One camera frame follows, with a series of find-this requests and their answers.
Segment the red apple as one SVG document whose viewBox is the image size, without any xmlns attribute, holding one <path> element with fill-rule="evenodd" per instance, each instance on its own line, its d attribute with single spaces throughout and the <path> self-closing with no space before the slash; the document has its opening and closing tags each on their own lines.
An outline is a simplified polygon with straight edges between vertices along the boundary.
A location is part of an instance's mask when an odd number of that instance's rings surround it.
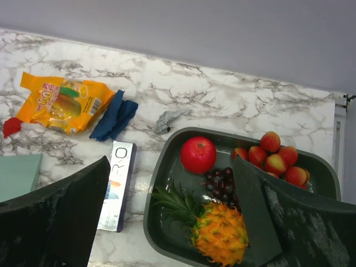
<svg viewBox="0 0 356 267">
<path fill-rule="evenodd" d="M 216 147 L 211 140 L 203 136 L 188 139 L 180 151 L 180 160 L 183 167 L 196 175 L 211 170 L 216 162 Z"/>
</svg>

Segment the orange toy pineapple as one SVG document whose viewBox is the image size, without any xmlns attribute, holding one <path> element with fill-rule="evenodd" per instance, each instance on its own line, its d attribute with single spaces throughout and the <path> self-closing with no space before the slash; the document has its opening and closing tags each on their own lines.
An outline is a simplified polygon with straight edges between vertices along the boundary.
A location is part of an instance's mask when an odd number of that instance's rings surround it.
<svg viewBox="0 0 356 267">
<path fill-rule="evenodd" d="M 250 242 L 244 218 L 236 207 L 223 202 L 200 203 L 193 192 L 183 193 L 172 181 L 168 189 L 157 186 L 151 197 L 171 221 L 189 228 L 190 245 L 211 263 L 233 266 L 242 263 Z"/>
</svg>

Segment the red paper scrap near bag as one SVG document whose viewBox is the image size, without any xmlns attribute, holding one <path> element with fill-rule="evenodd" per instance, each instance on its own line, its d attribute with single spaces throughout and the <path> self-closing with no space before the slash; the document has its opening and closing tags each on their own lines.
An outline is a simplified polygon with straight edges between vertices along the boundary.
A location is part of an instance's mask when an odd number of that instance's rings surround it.
<svg viewBox="0 0 356 267">
<path fill-rule="evenodd" d="M 9 118 L 3 125 L 3 135 L 4 138 L 9 137 L 12 134 L 15 134 L 21 130 L 22 121 L 16 117 Z"/>
</svg>

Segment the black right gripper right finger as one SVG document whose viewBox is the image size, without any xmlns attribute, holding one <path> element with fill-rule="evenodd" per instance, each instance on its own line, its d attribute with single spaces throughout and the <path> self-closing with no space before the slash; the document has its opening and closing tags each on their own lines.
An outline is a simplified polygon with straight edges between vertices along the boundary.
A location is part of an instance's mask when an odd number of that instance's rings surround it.
<svg viewBox="0 0 356 267">
<path fill-rule="evenodd" d="M 305 191 L 239 157 L 233 174 L 248 266 L 355 266 L 355 205 Z"/>
</svg>

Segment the orange snack bag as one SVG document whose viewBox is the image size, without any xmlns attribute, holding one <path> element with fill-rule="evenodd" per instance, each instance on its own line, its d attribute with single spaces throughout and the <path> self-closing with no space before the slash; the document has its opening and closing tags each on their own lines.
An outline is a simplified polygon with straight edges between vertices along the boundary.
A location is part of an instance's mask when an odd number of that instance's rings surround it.
<svg viewBox="0 0 356 267">
<path fill-rule="evenodd" d="M 108 108 L 114 92 L 104 83 L 34 76 L 23 72 L 21 87 L 30 95 L 16 117 L 67 135 L 85 131 Z"/>
</svg>

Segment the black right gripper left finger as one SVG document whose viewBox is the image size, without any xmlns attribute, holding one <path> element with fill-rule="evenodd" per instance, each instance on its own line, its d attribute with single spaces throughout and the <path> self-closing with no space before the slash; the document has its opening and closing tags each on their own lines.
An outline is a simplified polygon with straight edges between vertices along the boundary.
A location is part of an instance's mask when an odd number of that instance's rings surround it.
<svg viewBox="0 0 356 267">
<path fill-rule="evenodd" d="M 106 195 L 106 156 L 1 203 L 1 266 L 87 266 Z"/>
</svg>

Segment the strawberry bunch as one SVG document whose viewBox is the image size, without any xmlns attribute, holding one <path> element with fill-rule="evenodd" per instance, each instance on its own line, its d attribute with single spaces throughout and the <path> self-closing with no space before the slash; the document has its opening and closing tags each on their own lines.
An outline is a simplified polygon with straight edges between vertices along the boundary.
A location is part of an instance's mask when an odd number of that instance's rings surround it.
<svg viewBox="0 0 356 267">
<path fill-rule="evenodd" d="M 240 157 L 269 175 L 283 179 L 301 189 L 306 189 L 310 178 L 307 169 L 298 167 L 296 162 L 299 154 L 293 146 L 281 146 L 279 135 L 274 131 L 266 132 L 258 145 L 249 149 L 236 147 L 231 153 L 234 160 Z"/>
</svg>

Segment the mint green dustpan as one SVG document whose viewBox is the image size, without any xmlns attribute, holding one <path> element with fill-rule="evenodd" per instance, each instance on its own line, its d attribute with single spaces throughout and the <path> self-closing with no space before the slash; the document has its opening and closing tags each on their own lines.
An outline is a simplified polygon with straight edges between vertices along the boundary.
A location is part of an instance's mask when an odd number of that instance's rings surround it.
<svg viewBox="0 0 356 267">
<path fill-rule="evenodd" d="M 1 156 L 1 202 L 34 191 L 42 154 Z"/>
</svg>

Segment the blue paper scrap by bag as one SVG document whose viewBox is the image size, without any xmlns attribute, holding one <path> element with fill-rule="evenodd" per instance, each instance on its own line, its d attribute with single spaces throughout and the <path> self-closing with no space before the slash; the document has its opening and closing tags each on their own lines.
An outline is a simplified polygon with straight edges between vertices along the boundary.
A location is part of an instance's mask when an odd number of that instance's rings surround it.
<svg viewBox="0 0 356 267">
<path fill-rule="evenodd" d="M 107 139 L 115 140 L 135 116 L 139 105 L 134 101 L 124 100 L 124 93 L 122 90 L 115 93 L 102 119 L 90 134 L 90 139 L 99 142 Z"/>
</svg>

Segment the dark green fruit tray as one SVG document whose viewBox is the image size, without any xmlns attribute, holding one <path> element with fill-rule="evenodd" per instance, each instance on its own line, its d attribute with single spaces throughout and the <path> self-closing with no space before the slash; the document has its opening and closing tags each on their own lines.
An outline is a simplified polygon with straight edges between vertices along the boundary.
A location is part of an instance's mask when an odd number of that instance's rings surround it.
<svg viewBox="0 0 356 267">
<path fill-rule="evenodd" d="M 210 194 L 203 185 L 205 178 L 187 172 L 180 161 L 183 144 L 190 138 L 203 136 L 216 146 L 217 159 L 214 167 L 224 169 L 233 165 L 231 153 L 234 148 L 249 149 L 259 144 L 254 138 L 211 129 L 187 127 L 173 133 L 160 153 L 152 175 L 149 192 L 161 186 L 168 189 L 171 182 L 184 193 L 193 193 L 195 201 L 208 202 Z M 339 179 L 332 166 L 323 158 L 300 150 L 297 165 L 306 168 L 310 173 L 307 189 L 323 197 L 334 200 L 341 199 Z M 214 266 L 190 244 L 189 228 L 181 222 L 173 221 L 164 208 L 155 204 L 151 196 L 147 196 L 144 214 L 144 232 L 147 241 L 160 254 L 192 266 Z"/>
</svg>

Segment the grey crumpled paper scrap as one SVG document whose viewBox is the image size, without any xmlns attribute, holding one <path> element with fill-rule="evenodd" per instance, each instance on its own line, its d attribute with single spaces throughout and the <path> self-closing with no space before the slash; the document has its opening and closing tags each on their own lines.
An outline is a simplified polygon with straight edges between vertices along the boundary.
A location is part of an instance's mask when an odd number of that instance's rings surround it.
<svg viewBox="0 0 356 267">
<path fill-rule="evenodd" d="M 157 135 L 167 134 L 172 128 L 171 123 L 173 121 L 182 115 L 188 115 L 190 112 L 189 109 L 163 112 L 155 123 L 154 133 Z"/>
</svg>

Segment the dark grape bunch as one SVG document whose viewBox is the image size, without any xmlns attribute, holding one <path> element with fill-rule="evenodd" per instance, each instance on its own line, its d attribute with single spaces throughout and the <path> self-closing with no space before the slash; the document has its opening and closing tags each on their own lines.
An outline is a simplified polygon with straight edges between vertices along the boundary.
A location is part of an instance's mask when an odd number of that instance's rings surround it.
<svg viewBox="0 0 356 267">
<path fill-rule="evenodd" d="M 239 211 L 240 203 L 235 192 L 233 170 L 230 167 L 224 169 L 214 169 L 205 174 L 205 189 L 211 197 L 227 204 L 228 207 L 235 207 Z"/>
</svg>

